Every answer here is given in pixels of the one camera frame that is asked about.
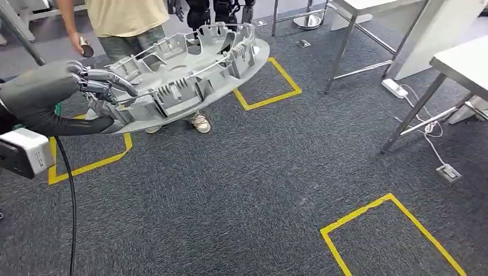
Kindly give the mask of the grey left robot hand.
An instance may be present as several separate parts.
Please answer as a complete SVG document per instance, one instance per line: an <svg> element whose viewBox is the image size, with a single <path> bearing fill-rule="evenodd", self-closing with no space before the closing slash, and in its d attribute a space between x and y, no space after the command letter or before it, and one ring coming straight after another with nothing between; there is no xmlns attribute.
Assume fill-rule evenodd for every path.
<svg viewBox="0 0 488 276"><path fill-rule="evenodd" d="M130 95L134 87L108 70L88 69L75 60L43 65L1 83L1 133L16 125L45 136L82 136L115 133L123 129L120 119L99 115L92 120L65 118L55 113L55 106L83 91L107 94L112 84L122 85Z"/></svg>

